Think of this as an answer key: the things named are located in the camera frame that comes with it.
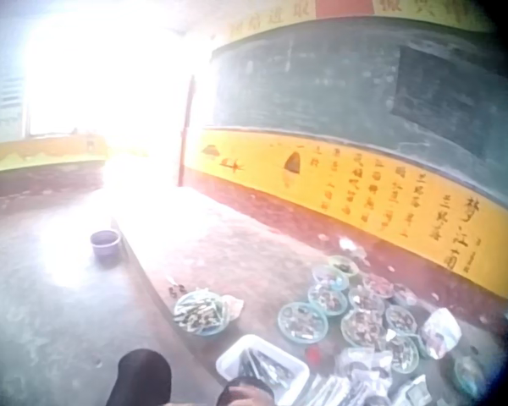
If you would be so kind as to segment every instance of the blue plate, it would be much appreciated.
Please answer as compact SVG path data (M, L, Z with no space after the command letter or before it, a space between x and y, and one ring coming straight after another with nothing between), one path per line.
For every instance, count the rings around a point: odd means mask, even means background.
M319 328L315 331L312 338L295 337L287 326L286 321L292 317L301 315L300 312L302 312L306 317L308 317L310 314L317 319ZM283 308L280 309L277 322L279 323L279 329L284 334L284 336L294 343L299 344L317 343L318 341L321 341L325 338L325 336L328 334L329 329L328 318L325 316L325 314L319 308L302 302L289 303L283 306Z

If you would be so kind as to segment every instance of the chalkboard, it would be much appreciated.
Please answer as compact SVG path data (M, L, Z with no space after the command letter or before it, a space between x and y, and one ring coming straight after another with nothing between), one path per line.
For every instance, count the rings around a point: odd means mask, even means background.
M496 77L481 69L400 48L399 74L392 113L484 157L491 127L489 95Z

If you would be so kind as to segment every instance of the table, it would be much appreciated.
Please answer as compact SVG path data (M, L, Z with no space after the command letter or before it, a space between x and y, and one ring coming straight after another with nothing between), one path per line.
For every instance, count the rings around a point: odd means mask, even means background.
M168 292L170 277L189 291L209 288L245 301L239 319L215 336L198 337L176 327L189 350L215 378L224 384L215 362L246 334L256 334L305 359L306 346L284 338L277 314L289 302L306 301L313 283L311 269L327 262L324 253L192 189L145 196L142 205L134 214L123 207L118 222L169 322L173 323L177 300ZM429 314L422 307L412 312L418 324ZM329 334L318 345L324 354L338 354L349 346L340 333L340 317L330 319ZM470 353L467 340L461 340L458 352ZM409 376L395 373L390 392L412 377L426 374L435 401L443 398L449 404L460 403L465 399L445 378L451 366L450 359L422 360Z

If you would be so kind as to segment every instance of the plastic bag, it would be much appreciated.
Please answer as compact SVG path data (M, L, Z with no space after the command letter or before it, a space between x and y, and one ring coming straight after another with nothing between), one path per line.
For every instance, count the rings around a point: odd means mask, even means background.
M427 355L441 359L459 343L461 328L448 309L438 309L420 329L420 337Z
M426 406L433 399L427 388L425 375L407 382L392 397L392 406Z
M345 348L335 357L335 375L352 381L352 371L370 370L374 348Z
M351 389L350 381L339 376L316 376L296 406L339 406Z
M391 361L393 361L393 353L391 351L382 351L381 353L373 354L371 370L375 370L380 374L374 391L381 397L388 395L389 387L391 387L391 383L393 382Z

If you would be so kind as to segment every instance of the yellow wall stripe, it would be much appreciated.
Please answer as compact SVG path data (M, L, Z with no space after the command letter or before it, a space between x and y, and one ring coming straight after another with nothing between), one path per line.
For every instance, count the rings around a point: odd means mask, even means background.
M189 134L185 164L349 223L508 298L508 210L424 168L330 141L210 129Z

